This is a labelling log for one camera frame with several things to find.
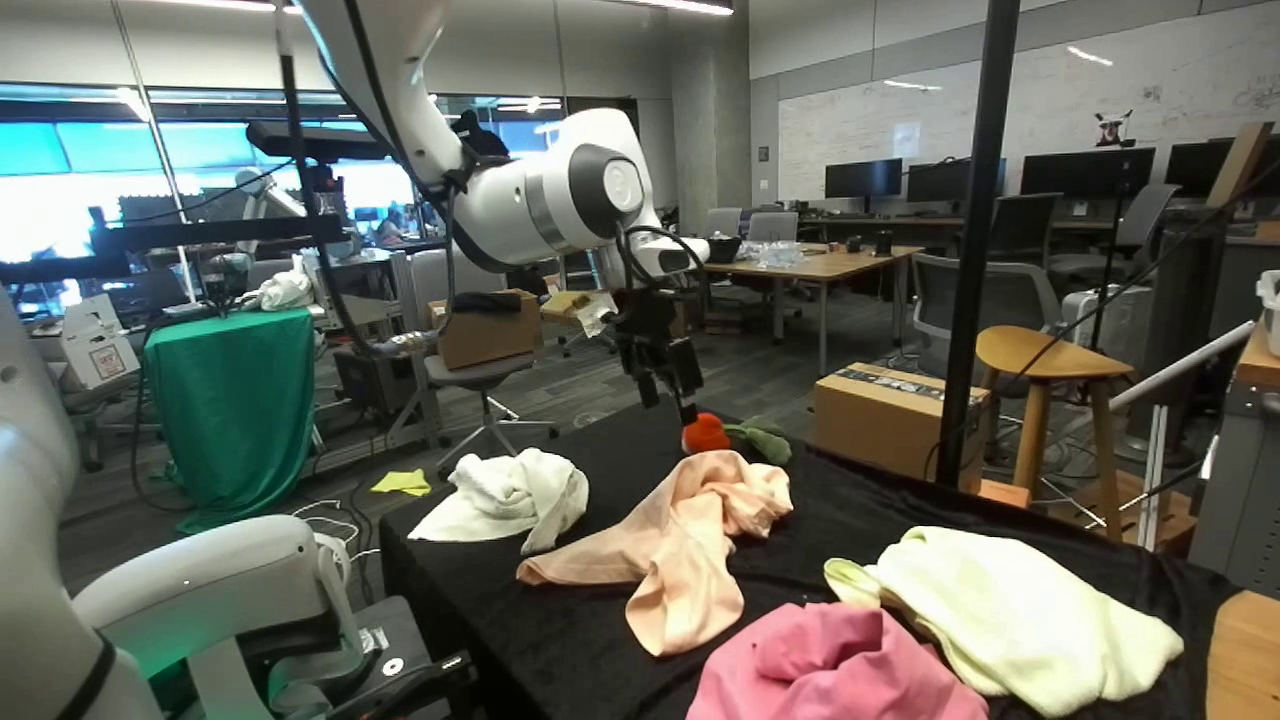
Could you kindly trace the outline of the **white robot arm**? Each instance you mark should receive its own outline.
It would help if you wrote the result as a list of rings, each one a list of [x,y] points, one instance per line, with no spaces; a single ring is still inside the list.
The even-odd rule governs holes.
[[[620,107],[589,107],[563,118],[544,152],[487,161],[429,98],[443,0],[297,6],[333,87],[410,189],[443,204],[456,248],[481,268],[594,251],[600,282],[617,295],[605,327],[640,400],[670,398],[690,415],[704,372],[670,320],[676,283],[704,268],[706,244],[660,225],[637,125]]]

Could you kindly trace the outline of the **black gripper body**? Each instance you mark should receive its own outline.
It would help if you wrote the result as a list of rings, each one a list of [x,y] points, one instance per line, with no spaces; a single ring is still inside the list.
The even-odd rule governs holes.
[[[704,385],[690,340],[676,327],[667,289],[620,294],[617,354],[630,380],[651,375],[670,398]]]

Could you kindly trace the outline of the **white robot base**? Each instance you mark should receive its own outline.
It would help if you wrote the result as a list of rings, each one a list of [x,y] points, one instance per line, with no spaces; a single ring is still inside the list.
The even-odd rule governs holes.
[[[460,720],[473,665],[430,661],[403,598],[352,608],[342,548],[254,517],[59,573],[80,447],[23,320],[0,305],[4,720]]]

